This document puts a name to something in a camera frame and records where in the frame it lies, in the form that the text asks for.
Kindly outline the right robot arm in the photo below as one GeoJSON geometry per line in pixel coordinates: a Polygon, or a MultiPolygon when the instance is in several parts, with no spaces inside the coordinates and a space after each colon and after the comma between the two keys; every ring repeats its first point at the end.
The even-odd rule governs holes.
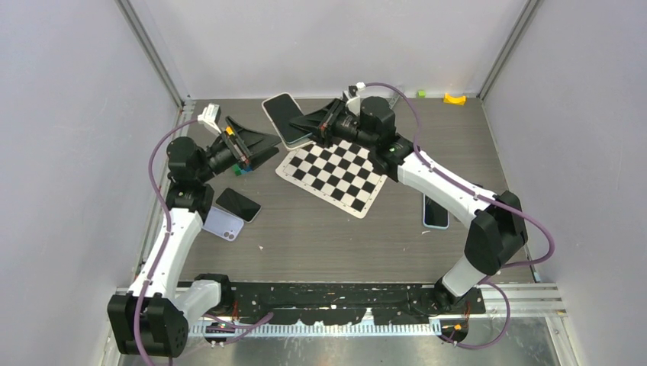
{"type": "Polygon", "coordinates": [[[335,98],[288,122],[321,146],[344,140],[367,149],[379,173],[421,192],[465,225],[463,256],[432,290],[442,311],[456,312],[475,285],[497,274],[527,243],[520,199],[510,191],[496,194],[473,185],[434,162],[396,131],[396,114],[386,99],[368,97],[352,107],[335,98]]]}

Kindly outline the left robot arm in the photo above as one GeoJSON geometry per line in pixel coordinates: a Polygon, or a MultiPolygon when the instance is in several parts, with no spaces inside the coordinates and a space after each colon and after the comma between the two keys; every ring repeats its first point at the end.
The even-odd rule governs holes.
{"type": "Polygon", "coordinates": [[[177,358],[189,344],[190,327],[210,311],[223,316],[233,309],[234,295],[225,274],[201,274],[187,291],[177,284],[195,238],[205,224],[214,199],[209,181],[233,165],[256,169],[278,153],[281,140],[270,133],[249,130],[226,117],[224,131],[207,128],[213,143],[200,147],[188,136],[167,133],[151,156],[166,150],[169,190],[152,186],[163,211],[163,223],[150,255],[125,294],[108,301],[107,313],[118,351],[177,358]]]}

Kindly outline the lavender phone case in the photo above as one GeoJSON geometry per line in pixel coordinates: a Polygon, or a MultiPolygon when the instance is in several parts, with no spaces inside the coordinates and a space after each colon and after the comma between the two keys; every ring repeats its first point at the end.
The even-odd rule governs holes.
{"type": "Polygon", "coordinates": [[[202,229],[217,237],[233,242],[242,231],[245,222],[231,213],[211,207],[202,229]]]}

